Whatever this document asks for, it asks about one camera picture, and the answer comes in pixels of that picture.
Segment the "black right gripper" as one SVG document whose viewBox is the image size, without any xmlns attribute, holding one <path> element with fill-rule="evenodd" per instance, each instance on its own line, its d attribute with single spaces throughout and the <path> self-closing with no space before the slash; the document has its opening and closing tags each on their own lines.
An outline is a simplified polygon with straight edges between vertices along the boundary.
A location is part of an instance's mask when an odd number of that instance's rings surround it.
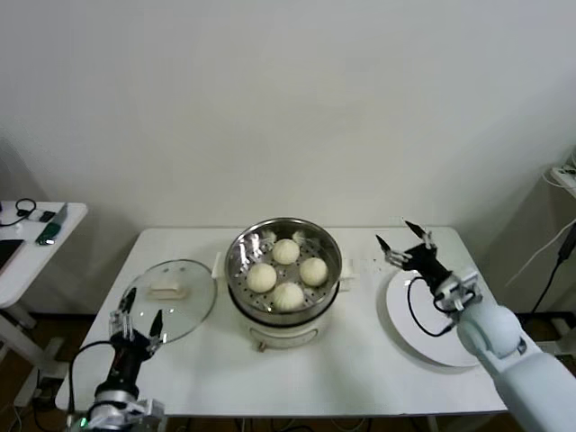
<svg viewBox="0 0 576 432">
<path fill-rule="evenodd" d="M 404 220 L 404 223 L 424 245 L 400 252 L 392 249 L 381 236 L 376 235 L 385 261 L 392 266 L 402 266 L 405 271 L 417 271 L 429 288 L 438 288 L 452 272 L 437 260 L 437 245 L 432 238 L 432 232 L 409 220 Z"/>
</svg>

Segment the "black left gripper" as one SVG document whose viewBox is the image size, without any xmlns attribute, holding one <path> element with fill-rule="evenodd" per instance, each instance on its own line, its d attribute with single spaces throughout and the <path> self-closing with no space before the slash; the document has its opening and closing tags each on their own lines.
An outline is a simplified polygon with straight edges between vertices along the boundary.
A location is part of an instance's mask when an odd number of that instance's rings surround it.
<svg viewBox="0 0 576 432">
<path fill-rule="evenodd" d="M 141 365 L 151 358 L 163 344 L 163 311 L 159 309 L 152 320 L 149 338 L 137 330 L 133 332 L 131 309 L 137 288 L 129 288 L 121 297 L 118 308 L 110 314 L 109 333 L 114 357 L 107 382 L 115 389 L 135 390 Z"/>
</svg>

